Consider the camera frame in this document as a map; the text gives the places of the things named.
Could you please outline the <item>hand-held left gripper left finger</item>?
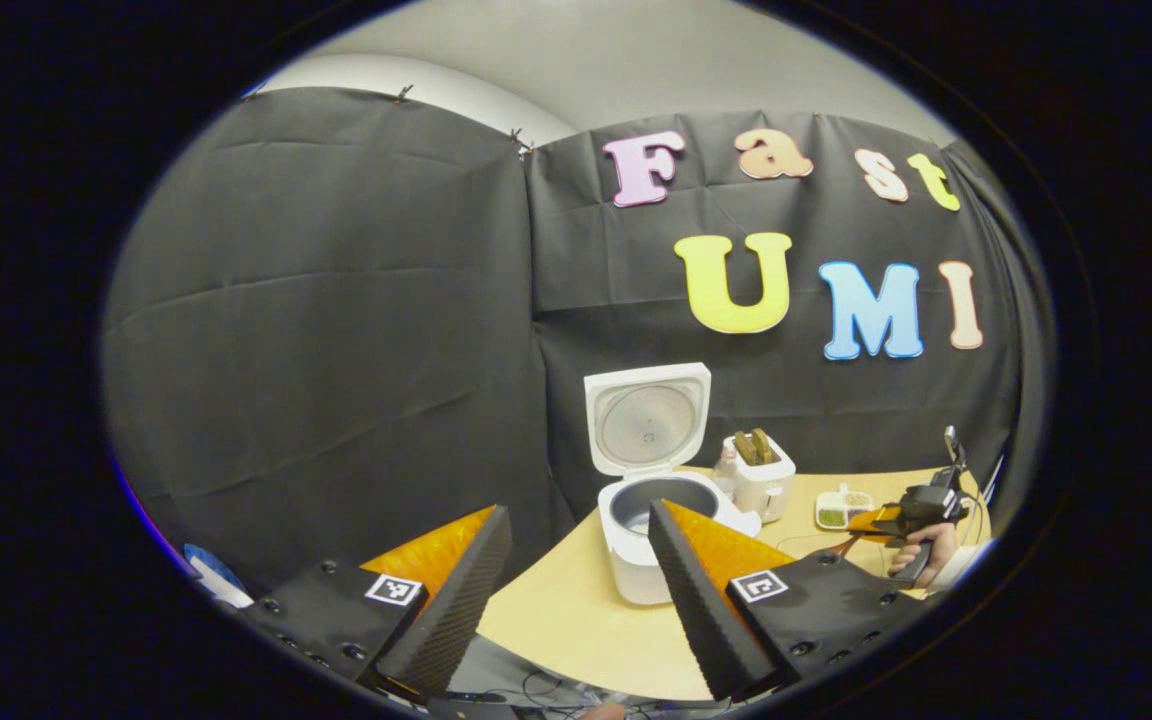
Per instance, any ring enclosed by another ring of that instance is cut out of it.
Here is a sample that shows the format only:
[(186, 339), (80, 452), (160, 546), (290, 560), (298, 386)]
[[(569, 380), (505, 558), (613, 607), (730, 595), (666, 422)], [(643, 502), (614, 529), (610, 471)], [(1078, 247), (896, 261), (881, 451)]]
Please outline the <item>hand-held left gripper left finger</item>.
[(238, 609), (238, 623), (370, 691), (447, 691), (511, 552), (502, 505), (362, 564), (324, 559)]

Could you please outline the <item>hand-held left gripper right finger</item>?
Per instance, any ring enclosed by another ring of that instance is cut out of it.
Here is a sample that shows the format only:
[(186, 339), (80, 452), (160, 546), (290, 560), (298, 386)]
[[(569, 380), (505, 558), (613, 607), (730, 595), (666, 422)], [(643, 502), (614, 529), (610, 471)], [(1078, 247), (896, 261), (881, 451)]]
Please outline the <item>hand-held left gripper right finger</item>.
[(844, 670), (927, 611), (841, 553), (791, 559), (664, 498), (650, 506), (647, 537), (717, 700)]

